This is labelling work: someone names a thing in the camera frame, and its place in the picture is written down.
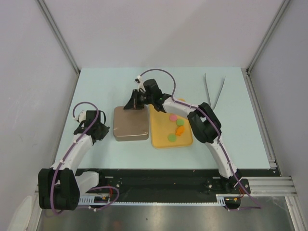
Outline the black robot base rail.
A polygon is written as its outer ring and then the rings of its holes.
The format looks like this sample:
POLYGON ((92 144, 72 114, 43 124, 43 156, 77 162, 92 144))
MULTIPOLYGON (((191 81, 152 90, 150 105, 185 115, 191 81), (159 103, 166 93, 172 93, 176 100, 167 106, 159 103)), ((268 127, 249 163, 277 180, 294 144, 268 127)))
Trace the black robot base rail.
POLYGON ((208 203, 217 194, 238 196, 238 186, 218 175, 217 170, 98 169, 99 186, 119 190, 121 203, 208 203))

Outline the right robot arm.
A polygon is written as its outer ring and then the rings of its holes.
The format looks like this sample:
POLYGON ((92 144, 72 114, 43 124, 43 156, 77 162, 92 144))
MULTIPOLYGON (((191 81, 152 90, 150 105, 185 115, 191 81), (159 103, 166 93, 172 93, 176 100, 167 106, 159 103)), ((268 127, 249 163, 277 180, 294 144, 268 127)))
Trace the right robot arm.
POLYGON ((239 188, 242 175, 229 157, 222 140, 221 123, 207 103, 188 104, 163 93, 154 79, 142 81, 135 79, 138 87, 132 91, 131 98, 124 106, 125 110, 140 110, 152 105, 162 113, 171 113, 188 120, 195 138, 205 144, 211 152, 218 172, 223 179, 222 188, 233 193, 239 188))

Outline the metal tongs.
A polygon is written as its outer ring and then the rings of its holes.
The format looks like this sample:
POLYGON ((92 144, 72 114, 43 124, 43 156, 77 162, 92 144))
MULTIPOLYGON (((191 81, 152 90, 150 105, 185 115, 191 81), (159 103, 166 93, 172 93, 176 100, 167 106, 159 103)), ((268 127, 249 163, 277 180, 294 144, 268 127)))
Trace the metal tongs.
POLYGON ((207 73, 204 74, 204 86, 206 99, 208 104, 211 106, 213 110, 215 110, 222 90, 225 85, 226 76, 223 77, 212 77, 207 73))

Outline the rose gold tin lid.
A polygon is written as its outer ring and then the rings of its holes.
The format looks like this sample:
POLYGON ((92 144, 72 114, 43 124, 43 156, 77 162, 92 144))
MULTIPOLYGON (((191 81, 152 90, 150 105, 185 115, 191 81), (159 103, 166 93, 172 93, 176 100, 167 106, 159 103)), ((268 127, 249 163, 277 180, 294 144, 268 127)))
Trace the rose gold tin lid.
POLYGON ((114 109, 113 135, 116 141, 144 141, 149 138, 148 109, 124 110, 123 106, 114 109))

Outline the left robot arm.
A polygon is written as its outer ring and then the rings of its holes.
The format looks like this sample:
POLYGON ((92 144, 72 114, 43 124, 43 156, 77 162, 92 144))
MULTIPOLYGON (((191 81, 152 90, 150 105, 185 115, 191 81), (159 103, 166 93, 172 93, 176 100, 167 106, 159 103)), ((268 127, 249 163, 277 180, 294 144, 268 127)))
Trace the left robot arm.
POLYGON ((82 111, 76 121, 79 126, 74 131, 73 143, 64 157, 50 168, 43 168, 38 174, 39 206, 42 209, 75 210, 80 196, 89 189, 102 192, 106 180, 98 173, 88 172, 76 176, 76 171, 85 154, 97 141, 109 132, 109 127, 101 122, 101 110, 82 111))

